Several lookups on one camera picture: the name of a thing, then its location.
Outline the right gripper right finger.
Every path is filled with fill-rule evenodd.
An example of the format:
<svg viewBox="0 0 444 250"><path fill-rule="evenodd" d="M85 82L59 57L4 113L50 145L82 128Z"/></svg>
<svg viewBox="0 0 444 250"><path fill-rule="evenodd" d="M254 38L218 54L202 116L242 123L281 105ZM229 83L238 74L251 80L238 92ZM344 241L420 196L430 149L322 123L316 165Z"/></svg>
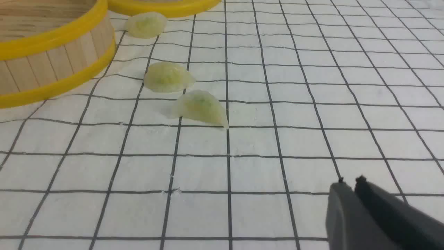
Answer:
<svg viewBox="0 0 444 250"><path fill-rule="evenodd" d="M444 225L399 200L364 176L356 178L354 193L382 231L403 250L442 250Z"/></svg>

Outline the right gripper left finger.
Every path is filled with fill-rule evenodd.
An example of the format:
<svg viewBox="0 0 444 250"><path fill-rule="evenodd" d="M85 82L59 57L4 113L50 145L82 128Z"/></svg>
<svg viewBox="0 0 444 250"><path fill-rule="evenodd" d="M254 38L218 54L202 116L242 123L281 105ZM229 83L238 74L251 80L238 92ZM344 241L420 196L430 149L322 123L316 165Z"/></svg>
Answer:
<svg viewBox="0 0 444 250"><path fill-rule="evenodd" d="M326 232L330 250L399 249L379 228L343 178L330 186Z"/></svg>

